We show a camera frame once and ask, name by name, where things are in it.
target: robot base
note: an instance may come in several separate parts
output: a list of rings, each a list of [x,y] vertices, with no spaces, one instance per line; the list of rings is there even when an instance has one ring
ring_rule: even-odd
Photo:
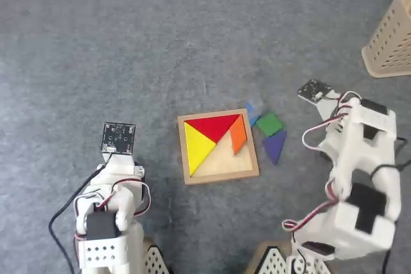
[[[254,253],[245,274],[285,274],[287,262],[285,255],[291,254],[289,241],[265,241],[262,242]],[[307,267],[304,271],[304,260],[301,257],[288,257],[289,266],[295,265],[295,274],[337,274],[329,265],[314,258],[306,258]]]

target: yellow triangle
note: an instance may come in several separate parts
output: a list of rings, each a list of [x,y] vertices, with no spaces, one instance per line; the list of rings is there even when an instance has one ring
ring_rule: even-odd
[[[184,123],[184,129],[191,176],[216,144],[187,123]]]

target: tangram puzzle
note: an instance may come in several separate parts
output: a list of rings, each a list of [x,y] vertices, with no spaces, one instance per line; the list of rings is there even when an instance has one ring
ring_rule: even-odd
[[[177,121],[186,184],[259,175],[246,109],[179,116]]]

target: green square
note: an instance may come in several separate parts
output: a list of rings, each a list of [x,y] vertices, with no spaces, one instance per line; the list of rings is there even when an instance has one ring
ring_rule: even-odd
[[[272,112],[269,112],[260,117],[257,120],[256,124],[260,128],[260,130],[263,131],[265,137],[273,136],[283,128],[283,123]]]

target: light blue piece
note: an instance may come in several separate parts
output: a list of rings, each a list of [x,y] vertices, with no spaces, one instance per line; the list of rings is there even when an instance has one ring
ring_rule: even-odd
[[[249,115],[250,125],[255,125],[259,118],[259,112],[250,103],[247,103],[245,108],[247,109],[247,114]]]

